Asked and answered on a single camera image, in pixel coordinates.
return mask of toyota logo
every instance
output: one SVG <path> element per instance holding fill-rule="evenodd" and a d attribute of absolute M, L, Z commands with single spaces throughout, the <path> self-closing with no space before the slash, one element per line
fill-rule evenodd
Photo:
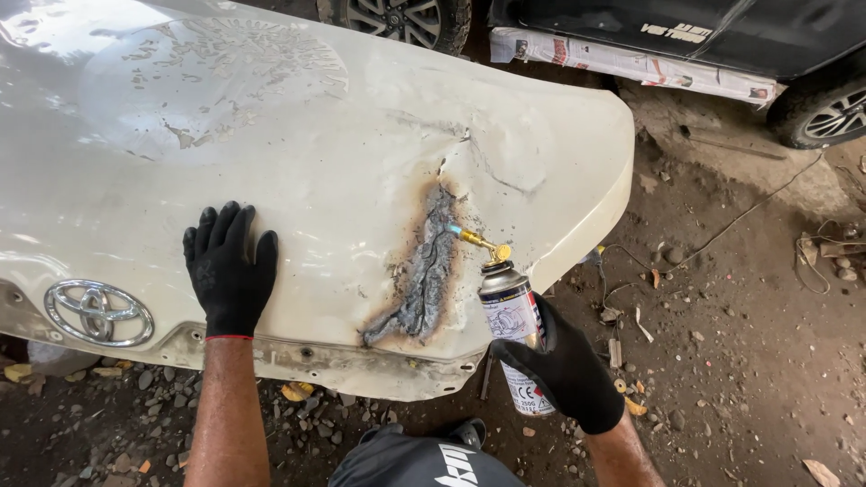
<path fill-rule="evenodd" d="M 112 308 L 112 300 L 121 301 L 123 308 Z M 61 316 L 57 303 L 76 313 L 81 318 L 82 333 Z M 101 345 L 103 347 L 133 347 L 144 343 L 153 335 L 153 318 L 141 301 L 126 292 L 96 281 L 70 280 L 60 281 L 51 286 L 45 293 L 45 310 L 48 316 L 64 331 L 75 338 Z M 115 322 L 135 320 L 141 321 L 141 331 L 133 338 L 123 341 L 113 340 Z"/>

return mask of hand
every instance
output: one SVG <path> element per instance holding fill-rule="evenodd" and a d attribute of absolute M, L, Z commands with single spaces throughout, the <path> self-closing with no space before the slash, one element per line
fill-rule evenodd
<path fill-rule="evenodd" d="M 252 340 L 276 280 L 276 233 L 259 239 L 255 263 L 249 254 L 249 226 L 255 208 L 229 201 L 217 215 L 207 207 L 198 228 L 184 232 L 184 257 L 192 288 L 207 316 L 205 340 Z"/>
<path fill-rule="evenodd" d="M 613 386 L 584 332 L 534 293 L 546 330 L 544 352 L 518 341 L 494 340 L 491 350 L 535 381 L 551 403 L 574 418 L 587 434 L 608 432 L 623 417 L 625 400 Z"/>

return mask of car tire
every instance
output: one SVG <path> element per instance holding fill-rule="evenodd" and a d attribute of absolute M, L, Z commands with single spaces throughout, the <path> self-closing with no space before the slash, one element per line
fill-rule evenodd
<path fill-rule="evenodd" d="M 767 126 L 783 146 L 818 149 L 866 135 L 866 73 L 831 71 L 793 81 L 770 106 Z"/>
<path fill-rule="evenodd" d="M 471 0 L 430 0 L 436 3 L 436 9 L 438 10 L 438 21 L 439 21 L 439 34 L 436 38 L 435 42 L 430 42 L 430 39 L 426 41 L 432 46 L 432 49 L 441 52 L 447 55 L 459 55 L 460 51 L 463 49 L 463 44 L 466 43 L 466 38 L 469 36 L 469 23 L 472 19 L 472 3 Z M 360 5 L 361 8 L 365 8 L 366 5 L 391 5 L 391 0 L 316 0 L 316 7 L 319 10 L 319 19 L 323 23 L 330 23 L 331 25 L 337 25 L 340 27 L 345 27 L 347 29 L 353 30 L 361 30 L 364 31 L 364 23 L 359 21 L 349 20 L 349 9 L 354 7 L 358 8 Z M 420 5 L 424 3 L 423 0 L 409 0 L 409 2 L 401 3 L 401 6 L 412 6 L 412 5 Z M 379 36 L 385 37 L 384 34 L 388 34 L 388 32 L 382 32 L 382 34 L 378 34 Z M 421 47 L 430 47 L 421 44 L 419 41 L 412 39 L 410 42 L 412 44 L 421 46 Z"/>

